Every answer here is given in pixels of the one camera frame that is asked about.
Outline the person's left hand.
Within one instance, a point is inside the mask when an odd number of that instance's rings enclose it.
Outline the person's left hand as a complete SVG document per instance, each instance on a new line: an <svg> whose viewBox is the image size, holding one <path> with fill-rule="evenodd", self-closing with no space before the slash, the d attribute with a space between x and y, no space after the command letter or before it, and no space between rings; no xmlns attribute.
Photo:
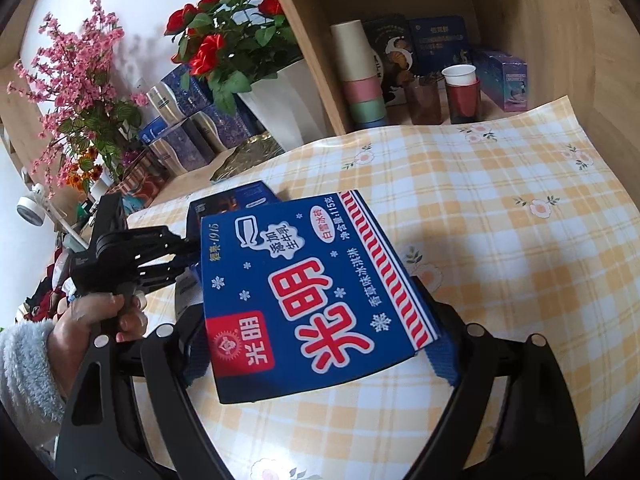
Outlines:
<svg viewBox="0 0 640 480"><path fill-rule="evenodd" d="M89 348L91 329L103 321L116 320L117 342L141 338L148 319L140 309L140 301L126 306L122 295L94 294L73 301L48 336L47 356L61 396L67 398Z"/></svg>

